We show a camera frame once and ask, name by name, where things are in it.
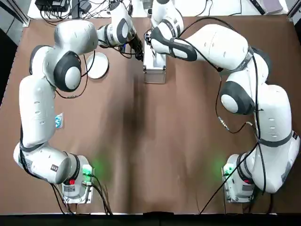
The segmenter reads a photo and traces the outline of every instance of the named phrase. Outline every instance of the black cable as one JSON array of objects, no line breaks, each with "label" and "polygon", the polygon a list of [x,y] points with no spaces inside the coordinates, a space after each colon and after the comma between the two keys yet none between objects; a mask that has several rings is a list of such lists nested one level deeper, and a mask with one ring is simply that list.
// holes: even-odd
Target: black cable
[{"label": "black cable", "polygon": [[69,1],[69,4],[68,4],[68,7],[69,8],[71,8],[70,9],[70,12],[68,13],[68,14],[66,14],[65,16],[63,16],[63,17],[61,17],[60,18],[60,20],[58,20],[58,21],[48,21],[43,15],[42,15],[42,12],[40,11],[40,15],[41,15],[41,17],[42,17],[42,19],[46,22],[46,23],[48,23],[48,24],[50,24],[50,25],[52,25],[52,26],[56,26],[56,24],[53,24],[53,23],[59,23],[59,22],[62,22],[63,20],[65,20],[65,19],[67,19],[71,14],[72,14],[72,12],[73,12],[73,10],[76,8],[76,6],[77,5],[79,5],[81,2],[83,2],[83,1],[87,1],[87,2],[90,2],[90,3],[93,3],[93,4],[96,4],[96,5],[99,5],[98,7],[96,7],[94,10],[92,10],[91,12],[93,12],[93,11],[95,11],[97,8],[99,8],[102,4],[104,4],[105,2],[106,2],[106,0],[104,0],[103,2],[101,2],[101,3],[96,3],[96,2],[93,2],[93,1],[90,1],[90,0],[80,0],[78,3],[76,3],[74,6],[72,6],[72,8],[71,8],[71,2]]},{"label": "black cable", "polygon": [[[86,70],[87,70],[88,68],[87,68],[87,62],[86,62],[85,55],[84,55],[84,61],[85,61]],[[88,72],[91,70],[91,68],[92,68],[92,66],[89,68],[89,70],[86,73],[84,73],[84,75],[86,74],[86,84],[85,84],[85,87],[84,87],[83,91],[77,97],[80,97],[86,90],[86,87],[87,87],[87,84],[88,84]]]},{"label": "black cable", "polygon": [[200,213],[199,206],[198,206],[198,190],[196,190],[196,202],[197,202],[198,213]]},{"label": "black cable", "polygon": [[[221,117],[219,116],[219,114],[218,114],[218,112],[217,112],[217,101],[218,101],[218,97],[220,96],[220,91],[221,91],[221,87],[222,87],[222,77],[221,77],[221,75],[220,75],[220,85],[219,85],[219,87],[218,87],[218,91],[217,91],[217,95],[216,95],[216,100],[215,100],[215,114],[216,114],[216,117],[217,118],[219,118],[220,120],[222,120],[221,119]],[[231,131],[229,128],[228,128],[228,126],[226,127],[225,125],[225,123],[223,123],[223,125],[224,125],[224,127],[227,129],[227,131],[229,132],[229,133],[232,133],[232,134],[237,134],[237,133],[239,133],[244,127],[245,127],[245,125],[247,125],[248,124],[248,122],[245,122],[237,131],[235,131],[235,132],[233,132],[233,131]]]},{"label": "black cable", "polygon": [[53,188],[53,187],[54,187],[54,185],[53,185],[53,184],[50,184],[50,185],[51,185],[51,187],[52,187],[52,190],[53,190],[53,192],[54,192],[54,194],[55,194],[55,198],[56,198],[56,201],[57,201],[58,207],[60,208],[61,212],[62,212],[62,213],[65,215],[66,213],[63,211],[63,209],[62,209],[62,207],[61,207],[61,204],[60,204],[60,202],[59,202],[59,200],[58,200],[58,198],[57,198],[57,195],[56,195],[55,189]]},{"label": "black cable", "polygon": [[[258,70],[257,70],[257,63],[255,60],[255,57],[252,56],[253,62],[254,62],[254,67],[255,67],[255,76],[256,76],[256,88],[255,88],[255,117],[256,117],[256,122],[257,122],[257,129],[258,129],[258,140],[260,141],[261,139],[261,130],[260,130],[260,123],[259,123],[259,115],[258,115]],[[267,179],[266,179],[266,171],[265,171],[265,165],[264,165],[264,160],[263,160],[263,155],[261,151],[260,144],[258,144],[259,152],[260,152],[260,157],[261,157],[261,163],[262,163],[262,170],[263,170],[263,191],[262,195],[265,193],[266,190],[266,185],[267,185]]]},{"label": "black cable", "polygon": [[124,5],[124,8],[126,8],[126,11],[127,11],[127,13],[128,13],[127,7],[129,7],[131,3],[129,3],[129,5],[128,5],[127,7],[126,7],[126,5],[124,4],[124,1],[121,1],[121,3]]},{"label": "black cable", "polygon": [[223,200],[224,200],[224,214],[227,214],[227,211],[226,211],[226,201],[225,201],[225,188],[224,188],[224,186],[222,187],[222,193],[223,193],[223,196],[224,196],[224,198],[223,198]]},{"label": "black cable", "polygon": [[246,211],[246,209],[249,209],[248,213],[251,213],[251,210],[254,206],[254,203],[255,203],[255,200],[258,196],[258,193],[259,193],[259,188],[257,186],[255,186],[254,189],[253,189],[252,195],[251,195],[250,204],[248,206],[246,206],[245,208],[243,208],[243,213],[244,213],[244,211]]},{"label": "black cable", "polygon": [[207,7],[207,3],[208,3],[208,2],[209,2],[209,0],[206,0],[205,7],[204,7],[203,11],[202,11],[201,13],[197,14],[196,16],[199,16],[199,15],[201,15],[202,13],[205,12],[206,7]]},{"label": "black cable", "polygon": [[241,0],[240,0],[240,12],[239,12],[239,13],[233,13],[233,14],[230,14],[230,16],[239,15],[239,14],[242,14]]},{"label": "black cable", "polygon": [[86,73],[84,73],[81,77],[84,77],[86,74],[88,74],[89,73],[89,71],[91,70],[91,68],[92,68],[92,66],[93,66],[93,64],[94,64],[94,60],[95,60],[95,50],[94,50],[94,53],[93,53],[93,60],[92,60],[92,63],[91,63],[91,66],[90,66],[90,68],[89,68],[89,70],[88,70],[88,68],[87,68],[87,62],[86,62],[86,58],[85,58],[85,55],[84,55],[84,60],[85,60],[85,66],[86,66]]},{"label": "black cable", "polygon": [[105,43],[106,45],[108,45],[108,46],[102,46],[102,45],[100,45],[101,48],[112,48],[113,50],[119,52],[119,53],[120,53],[123,57],[125,57],[126,59],[131,59],[131,58],[132,58],[132,55],[140,54],[140,53],[143,51],[143,50],[141,49],[140,52],[138,52],[138,53],[132,53],[132,47],[131,47],[129,53],[121,52],[121,51],[122,51],[121,48],[123,48],[124,45],[128,44],[129,42],[126,42],[125,44],[119,45],[119,46],[112,46],[112,45],[108,42],[108,40],[107,40],[107,41],[103,41],[103,40],[101,40],[101,39],[98,39],[98,41],[100,41],[100,42]]},{"label": "black cable", "polygon": [[206,209],[206,207],[208,206],[208,204],[211,202],[211,200],[214,198],[214,196],[219,192],[219,190],[224,186],[224,184],[227,182],[227,180],[232,176],[232,174],[237,170],[237,168],[240,166],[240,164],[247,159],[247,157],[255,150],[256,146],[258,145],[258,143],[256,142],[255,146],[253,147],[253,149],[245,155],[245,157],[243,158],[243,160],[241,160],[239,162],[239,164],[234,168],[234,170],[229,174],[229,176],[224,180],[224,182],[219,186],[219,188],[214,192],[214,194],[211,196],[211,198],[209,199],[209,201],[206,203],[206,205],[203,207],[202,211],[200,211],[200,214],[202,214],[204,212],[204,210]]},{"label": "black cable", "polygon": [[[102,193],[102,195],[103,195],[103,186],[101,185],[101,183],[100,183],[99,179],[97,178],[97,176],[95,176],[95,175],[93,175],[93,174],[89,174],[88,176],[93,177],[93,178],[95,178],[95,179],[97,180],[98,186],[99,186],[100,191],[101,191],[101,193]],[[107,203],[108,207],[110,208],[108,191],[105,192],[105,198],[106,198],[106,200],[103,199],[103,206],[105,206],[105,204]]]},{"label": "black cable", "polygon": [[274,194],[269,194],[269,209],[267,211],[267,214],[270,214],[273,210],[273,206],[274,206]]},{"label": "black cable", "polygon": [[208,13],[208,16],[210,16],[210,11],[211,11],[211,7],[212,7],[212,5],[213,5],[213,1],[211,0],[211,6],[210,6],[210,8],[209,8],[209,13]]},{"label": "black cable", "polygon": [[65,202],[64,202],[64,199],[63,199],[63,197],[61,196],[61,193],[60,193],[60,191],[58,190],[58,188],[57,188],[54,184],[52,184],[52,185],[53,185],[54,189],[58,192],[58,194],[59,194],[59,196],[60,196],[60,198],[61,198],[61,201],[62,201],[63,205],[65,206],[65,208],[68,210],[69,214],[74,215],[74,213],[71,211],[71,208],[70,208],[69,203],[65,203]]},{"label": "black cable", "polygon": [[[103,0],[102,2],[100,2],[100,3],[95,3],[95,2],[91,2],[91,3],[94,3],[94,4],[98,4],[98,6],[95,8],[95,9],[93,9],[91,12],[89,12],[90,14],[91,13],[93,13],[94,11],[96,11],[101,5],[103,5],[105,2],[106,2],[107,0]],[[95,14],[93,14],[93,17],[96,15],[96,14],[100,14],[101,12],[103,12],[104,10],[100,10],[100,12],[98,12],[98,13],[95,13]]]},{"label": "black cable", "polygon": [[[94,185],[94,184],[92,184],[91,186],[92,186],[93,188],[96,189],[96,191],[99,193],[99,195],[100,195],[100,197],[102,198],[102,200],[104,200],[104,196],[103,196],[102,191],[99,190],[99,188],[98,188],[96,185]],[[104,205],[104,208],[108,211],[108,213],[109,213],[110,215],[113,215],[111,209],[108,207],[108,204],[107,204],[106,202],[103,202],[103,205]]]},{"label": "black cable", "polygon": [[[50,14],[52,14],[54,17],[56,17],[55,12],[54,12],[52,6],[49,4],[48,1],[47,1],[47,3],[48,3],[48,8],[51,9],[52,12],[50,12],[50,11],[44,11],[44,13],[48,16],[49,19],[51,19],[51,18],[50,18]],[[69,1],[69,2],[68,2],[68,8],[70,8],[70,7],[71,7],[71,2]],[[50,24],[50,25],[52,25],[52,26],[56,26],[56,24],[53,24],[53,23],[59,23],[59,22],[65,20],[65,19],[71,14],[72,11],[73,11],[73,10],[71,10],[70,13],[68,13],[67,15],[65,15],[64,18],[61,17],[60,20],[58,20],[58,21],[48,21],[48,20],[42,15],[42,9],[40,10],[40,15],[41,15],[42,19],[43,19],[46,23],[48,23],[48,24]]]}]

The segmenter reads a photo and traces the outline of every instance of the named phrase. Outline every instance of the white round disc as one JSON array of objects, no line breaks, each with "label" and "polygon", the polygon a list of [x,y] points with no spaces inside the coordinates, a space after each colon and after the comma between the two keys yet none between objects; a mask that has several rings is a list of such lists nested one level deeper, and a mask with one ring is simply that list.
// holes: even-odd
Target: white round disc
[{"label": "white round disc", "polygon": [[[91,64],[93,62],[93,55],[94,54],[91,54],[87,60],[88,70],[90,69]],[[94,62],[91,70],[88,72],[88,76],[91,79],[102,78],[106,74],[108,67],[109,67],[109,61],[107,56],[103,53],[95,53]]]}]

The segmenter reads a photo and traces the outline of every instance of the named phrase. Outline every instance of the brown mat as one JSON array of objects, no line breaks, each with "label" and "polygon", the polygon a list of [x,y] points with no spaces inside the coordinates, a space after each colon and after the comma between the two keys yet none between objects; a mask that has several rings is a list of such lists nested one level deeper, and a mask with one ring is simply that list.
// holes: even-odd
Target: brown mat
[{"label": "brown mat", "polygon": [[[252,46],[270,55],[273,71],[269,82],[287,91],[293,129],[301,134],[301,48],[293,24],[286,16],[221,18]],[[185,18],[185,26],[194,20]],[[110,20],[91,21],[99,27]],[[143,39],[150,20],[134,18],[133,21]],[[193,26],[186,37],[204,24]],[[0,109],[1,214],[59,212],[50,185],[28,176],[13,160],[13,150],[20,136],[19,83],[29,74],[33,48],[39,44],[53,45],[53,34],[54,28],[45,22],[31,21],[24,29],[16,53]],[[168,57],[167,84],[145,85],[141,62],[134,58],[127,60],[112,49],[97,48],[97,51],[109,59],[108,75],[102,80],[89,79],[80,98],[55,98],[55,112],[64,112],[64,127],[57,130],[50,144],[89,159],[108,187],[113,212],[197,213],[196,196],[202,209],[222,182],[221,167],[227,158],[233,153],[248,151],[255,143],[250,128],[232,135],[216,118],[218,74],[207,63]],[[82,91],[84,82],[76,93]],[[252,120],[250,116],[230,114],[220,102],[218,111],[233,130],[246,120]],[[300,171],[298,158],[286,183],[275,195],[274,212],[301,212]],[[266,194],[259,198],[254,211],[264,212],[268,205]],[[226,207],[228,212],[242,212],[240,204]],[[99,196],[95,193],[93,204],[80,205],[78,211],[103,212]],[[222,190],[205,212],[223,213]]]}]

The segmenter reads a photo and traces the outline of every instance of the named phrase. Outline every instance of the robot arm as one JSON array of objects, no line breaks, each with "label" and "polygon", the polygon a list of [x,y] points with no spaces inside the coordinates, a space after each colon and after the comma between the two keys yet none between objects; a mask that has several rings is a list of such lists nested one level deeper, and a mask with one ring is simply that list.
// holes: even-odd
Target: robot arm
[{"label": "robot arm", "polygon": [[143,60],[143,46],[125,6],[114,2],[110,6],[111,23],[98,29],[98,45],[102,48],[129,44],[137,60]]},{"label": "robot arm", "polygon": [[55,132],[55,90],[76,90],[81,80],[79,55],[95,50],[99,38],[92,23],[74,20],[59,24],[54,37],[53,47],[37,46],[33,50],[31,75],[20,83],[22,126],[14,160],[30,174],[62,184],[69,203],[82,203],[91,196],[82,182],[90,180],[86,174],[92,173],[92,167],[84,156],[57,150],[48,141]]},{"label": "robot arm", "polygon": [[[254,185],[264,190],[263,160],[265,190],[268,193],[277,192],[299,152],[300,138],[292,131],[287,93],[279,86],[265,83],[271,71],[268,56],[251,48],[247,40],[237,32],[217,24],[205,25],[189,38],[179,39],[182,28],[180,26],[178,29],[178,24],[182,22],[179,22],[178,17],[176,20],[173,18],[175,16],[169,14],[167,20],[162,20],[146,36],[146,41],[156,53],[186,61],[207,60],[216,67],[226,69],[230,75],[221,90],[221,102],[232,113],[255,115],[256,73],[253,57],[255,58],[261,133],[258,142],[263,158],[257,146],[227,180],[225,191],[230,202],[248,202]],[[246,154],[248,153],[232,155],[223,167],[223,177],[227,178]]]}]

